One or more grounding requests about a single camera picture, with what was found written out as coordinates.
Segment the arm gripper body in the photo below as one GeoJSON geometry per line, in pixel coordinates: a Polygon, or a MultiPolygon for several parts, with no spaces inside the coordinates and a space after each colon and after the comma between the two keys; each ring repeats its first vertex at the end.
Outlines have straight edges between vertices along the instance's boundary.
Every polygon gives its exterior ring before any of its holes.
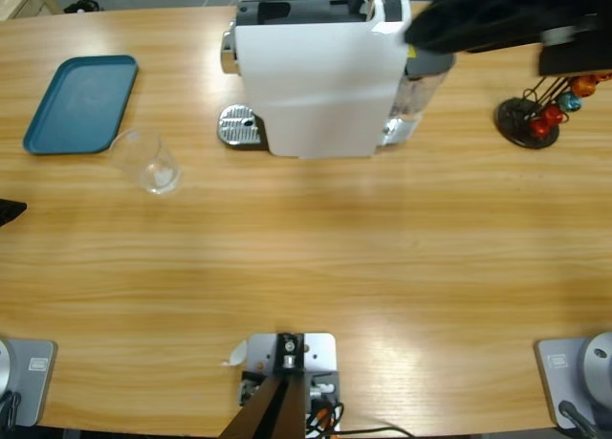
{"type": "Polygon", "coordinates": [[[541,33],[538,73],[574,76],[611,72],[611,15],[583,16],[541,33]]]}

